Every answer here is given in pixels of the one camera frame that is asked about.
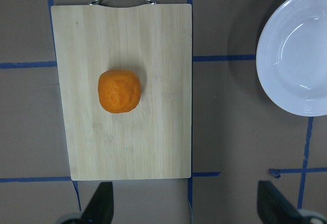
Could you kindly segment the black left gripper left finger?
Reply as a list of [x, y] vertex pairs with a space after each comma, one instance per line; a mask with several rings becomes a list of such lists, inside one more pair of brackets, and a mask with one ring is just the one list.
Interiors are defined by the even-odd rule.
[[102, 182], [97, 187], [81, 219], [84, 223], [111, 223], [113, 220], [113, 184]]

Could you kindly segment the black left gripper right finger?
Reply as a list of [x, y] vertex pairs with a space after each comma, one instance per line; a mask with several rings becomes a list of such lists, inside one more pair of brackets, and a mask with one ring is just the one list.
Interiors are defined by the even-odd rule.
[[257, 213], [262, 223], [301, 223], [302, 216], [270, 181], [259, 181]]

